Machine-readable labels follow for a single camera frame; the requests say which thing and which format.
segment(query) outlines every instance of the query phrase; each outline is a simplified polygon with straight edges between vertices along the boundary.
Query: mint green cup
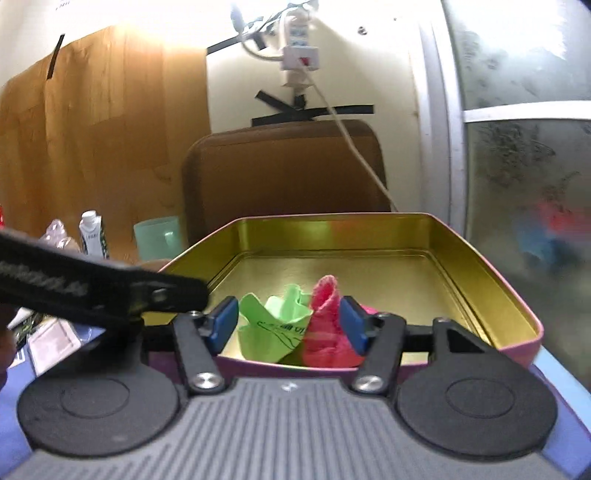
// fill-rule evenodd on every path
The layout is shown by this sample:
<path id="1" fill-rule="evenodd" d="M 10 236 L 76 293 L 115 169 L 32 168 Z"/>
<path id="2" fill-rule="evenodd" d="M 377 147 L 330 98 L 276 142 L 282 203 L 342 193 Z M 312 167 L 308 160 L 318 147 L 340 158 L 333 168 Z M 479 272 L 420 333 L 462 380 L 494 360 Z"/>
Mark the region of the mint green cup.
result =
<path id="1" fill-rule="evenodd" d="M 135 243 L 142 261 L 175 258 L 183 252 L 178 217 L 146 220 L 134 225 Z"/>

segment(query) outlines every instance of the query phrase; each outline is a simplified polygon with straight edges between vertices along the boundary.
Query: blue table surface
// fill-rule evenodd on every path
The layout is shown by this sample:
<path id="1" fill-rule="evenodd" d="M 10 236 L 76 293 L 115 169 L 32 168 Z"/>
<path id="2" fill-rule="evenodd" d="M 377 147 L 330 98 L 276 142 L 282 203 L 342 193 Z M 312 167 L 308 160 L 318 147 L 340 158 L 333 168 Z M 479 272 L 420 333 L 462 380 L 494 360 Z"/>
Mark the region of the blue table surface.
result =
<path id="1" fill-rule="evenodd" d="M 25 356 L 25 362 L 8 371 L 7 384 L 0 392 L 0 478 L 31 453 L 18 426 L 16 405 L 21 391 L 35 374 L 27 347 L 19 354 Z M 544 348 L 536 357 L 532 371 L 552 384 L 555 394 L 566 401 L 559 399 L 557 424 L 544 448 L 544 456 L 569 478 L 576 479 L 591 463 L 591 394 Z"/>

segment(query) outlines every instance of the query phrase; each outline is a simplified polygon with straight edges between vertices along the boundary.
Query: green cloth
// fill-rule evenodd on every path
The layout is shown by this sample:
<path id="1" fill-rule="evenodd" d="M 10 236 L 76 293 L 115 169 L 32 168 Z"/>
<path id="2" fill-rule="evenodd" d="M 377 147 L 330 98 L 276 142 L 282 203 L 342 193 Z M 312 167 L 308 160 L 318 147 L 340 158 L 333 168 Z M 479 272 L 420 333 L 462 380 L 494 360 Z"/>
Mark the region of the green cloth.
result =
<path id="1" fill-rule="evenodd" d="M 312 310 L 310 295 L 299 285 L 288 285 L 285 295 L 269 297 L 263 305 L 253 293 L 240 300 L 240 314 L 248 325 L 238 328 L 242 355 L 247 360 L 276 363 L 301 342 Z"/>

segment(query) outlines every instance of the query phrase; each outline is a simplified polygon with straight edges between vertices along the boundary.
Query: pink cloth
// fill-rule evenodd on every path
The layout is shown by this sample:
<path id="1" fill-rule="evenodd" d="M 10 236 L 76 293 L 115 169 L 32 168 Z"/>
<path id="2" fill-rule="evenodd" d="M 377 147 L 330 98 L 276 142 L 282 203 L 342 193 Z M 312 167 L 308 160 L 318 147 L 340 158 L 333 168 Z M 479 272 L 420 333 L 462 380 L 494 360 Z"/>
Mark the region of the pink cloth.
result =
<path id="1" fill-rule="evenodd" d="M 358 367 L 363 357 L 357 355 L 339 323 L 340 293 L 332 275 L 322 277 L 312 291 L 310 308 L 314 311 L 304 335 L 304 365 L 315 368 Z M 372 314 L 376 310 L 363 307 Z"/>

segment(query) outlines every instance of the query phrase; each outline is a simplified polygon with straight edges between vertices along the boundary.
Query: white wall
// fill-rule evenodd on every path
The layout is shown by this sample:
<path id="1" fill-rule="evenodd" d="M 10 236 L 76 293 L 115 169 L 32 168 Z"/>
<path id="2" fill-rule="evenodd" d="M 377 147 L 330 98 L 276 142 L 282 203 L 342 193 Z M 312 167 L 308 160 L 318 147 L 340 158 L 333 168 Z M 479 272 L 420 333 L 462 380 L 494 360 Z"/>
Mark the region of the white wall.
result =
<path id="1" fill-rule="evenodd" d="M 403 1 L 320 0 L 311 42 L 321 55 L 315 78 L 333 105 L 375 105 L 374 115 L 350 118 L 365 120 L 378 136 L 399 207 L 420 210 L 418 118 L 406 33 L 414 25 Z M 0 85 L 49 55 L 61 33 L 68 43 L 123 22 L 185 45 L 209 46 L 235 35 L 225 1 L 0 0 Z M 360 26 L 367 35 L 357 33 Z M 275 113 L 254 98 L 260 89 L 291 99 L 291 90 L 280 86 L 278 65 L 250 58 L 238 45 L 209 55 L 207 68 L 213 132 L 248 127 L 252 117 Z M 308 107 L 322 106 L 314 92 L 307 97 Z"/>

